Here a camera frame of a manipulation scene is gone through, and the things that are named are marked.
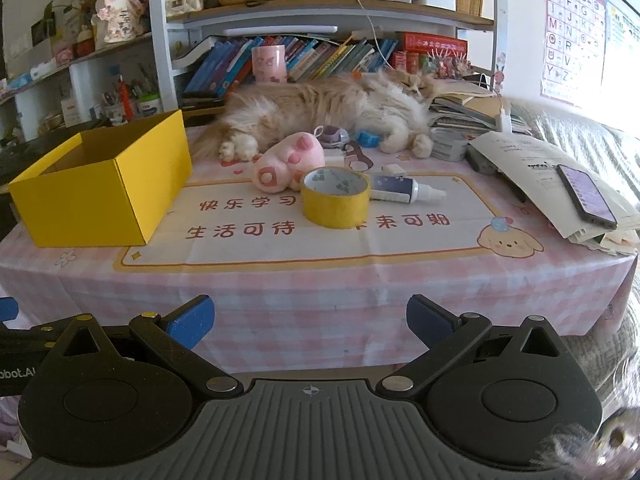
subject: stack of papers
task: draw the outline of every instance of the stack of papers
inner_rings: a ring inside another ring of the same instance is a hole
[[[438,82],[438,95],[430,108],[433,128],[462,130],[474,138],[495,130],[495,117],[501,107],[510,112],[509,101],[494,92],[467,81],[445,81]],[[515,114],[511,114],[511,125],[514,133],[531,133],[527,123]]]
[[[529,197],[562,238],[610,254],[638,252],[636,229],[640,228],[640,213],[597,174],[557,146],[534,137],[497,132],[484,134],[471,145]],[[589,173],[618,222],[616,230],[581,218],[558,175],[558,164]]]

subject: cat's face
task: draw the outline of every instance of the cat's face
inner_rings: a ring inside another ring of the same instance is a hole
[[[435,83],[429,75],[409,74],[404,70],[388,70],[389,81],[402,87],[402,91],[420,100],[431,100],[434,97]]]

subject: yellow tape roll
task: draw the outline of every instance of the yellow tape roll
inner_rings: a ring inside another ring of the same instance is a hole
[[[346,168],[320,168],[302,182],[302,211],[314,224],[350,229],[367,220],[371,184],[361,173]]]

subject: pink cup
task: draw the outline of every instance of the pink cup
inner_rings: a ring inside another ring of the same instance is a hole
[[[284,45],[255,46],[251,58],[257,83],[286,83]]]

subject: open cardboard box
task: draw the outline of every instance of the open cardboard box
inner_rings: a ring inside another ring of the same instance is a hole
[[[145,245],[191,174],[182,112],[71,137],[9,184],[38,247]]]

